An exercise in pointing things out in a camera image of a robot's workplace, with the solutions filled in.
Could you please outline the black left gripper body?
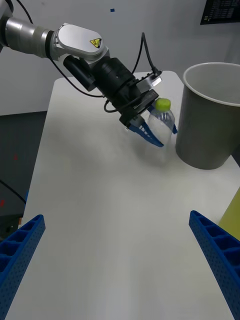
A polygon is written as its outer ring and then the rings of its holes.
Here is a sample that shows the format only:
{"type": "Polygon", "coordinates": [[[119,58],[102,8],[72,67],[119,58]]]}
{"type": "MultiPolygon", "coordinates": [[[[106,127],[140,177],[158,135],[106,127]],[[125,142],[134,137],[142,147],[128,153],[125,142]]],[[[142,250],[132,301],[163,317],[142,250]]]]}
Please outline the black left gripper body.
{"type": "Polygon", "coordinates": [[[113,111],[120,114],[119,121],[127,128],[139,127],[143,123],[142,114],[159,98],[153,88],[141,92],[136,84],[124,86],[111,100],[113,111]]]}

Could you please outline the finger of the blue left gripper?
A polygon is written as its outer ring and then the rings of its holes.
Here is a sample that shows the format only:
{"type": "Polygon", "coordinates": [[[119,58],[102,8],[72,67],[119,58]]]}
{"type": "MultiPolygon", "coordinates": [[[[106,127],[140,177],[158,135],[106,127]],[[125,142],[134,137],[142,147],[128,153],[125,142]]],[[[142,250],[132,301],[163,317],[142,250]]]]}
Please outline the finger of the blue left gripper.
{"type": "Polygon", "coordinates": [[[164,132],[171,132],[175,135],[178,132],[170,103],[151,105],[148,112],[147,124],[154,135],[164,132]]]}
{"type": "Polygon", "coordinates": [[[130,124],[127,125],[127,129],[141,136],[145,141],[156,147],[162,148],[164,146],[164,144],[153,134],[150,127],[141,116],[137,118],[137,120],[131,120],[130,124]]]}

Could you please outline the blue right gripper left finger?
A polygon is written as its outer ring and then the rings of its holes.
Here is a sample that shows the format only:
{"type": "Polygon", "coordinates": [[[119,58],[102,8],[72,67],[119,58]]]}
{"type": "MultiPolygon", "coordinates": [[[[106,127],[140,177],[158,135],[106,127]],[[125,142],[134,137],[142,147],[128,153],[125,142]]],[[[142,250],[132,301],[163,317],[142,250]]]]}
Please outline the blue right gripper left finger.
{"type": "Polygon", "coordinates": [[[39,214],[0,243],[0,319],[4,320],[46,229],[39,214]]]}

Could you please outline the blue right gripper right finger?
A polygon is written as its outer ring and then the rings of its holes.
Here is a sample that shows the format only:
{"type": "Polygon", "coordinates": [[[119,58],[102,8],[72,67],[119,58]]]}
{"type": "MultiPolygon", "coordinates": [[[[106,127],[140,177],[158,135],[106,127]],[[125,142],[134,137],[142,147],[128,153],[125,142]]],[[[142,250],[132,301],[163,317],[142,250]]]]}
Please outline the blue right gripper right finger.
{"type": "Polygon", "coordinates": [[[192,230],[235,320],[240,319],[240,241],[192,210],[192,230]]]}

